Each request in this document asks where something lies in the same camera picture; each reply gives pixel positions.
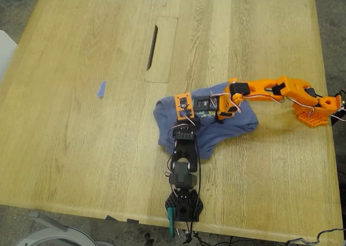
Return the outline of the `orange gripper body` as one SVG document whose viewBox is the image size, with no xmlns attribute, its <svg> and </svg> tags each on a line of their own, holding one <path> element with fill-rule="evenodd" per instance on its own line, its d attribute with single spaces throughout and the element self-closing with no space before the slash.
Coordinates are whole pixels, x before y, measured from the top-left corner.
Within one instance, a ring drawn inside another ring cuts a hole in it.
<svg viewBox="0 0 346 246">
<path fill-rule="evenodd" d="M 216 117 L 219 121 L 234 117 L 235 113 L 241 113 L 241 94 L 221 93 L 217 97 Z"/>
</svg>

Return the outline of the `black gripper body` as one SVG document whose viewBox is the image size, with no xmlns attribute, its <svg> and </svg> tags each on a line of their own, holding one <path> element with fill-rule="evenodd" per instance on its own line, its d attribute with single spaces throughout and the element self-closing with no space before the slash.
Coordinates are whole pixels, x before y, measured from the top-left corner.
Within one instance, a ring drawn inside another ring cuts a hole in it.
<svg viewBox="0 0 346 246">
<path fill-rule="evenodd" d="M 184 117 L 181 120 L 177 120 L 174 125 L 174 130 L 191 130 L 198 131 L 201 127 L 201 121 L 198 117 L 189 118 Z"/>
</svg>

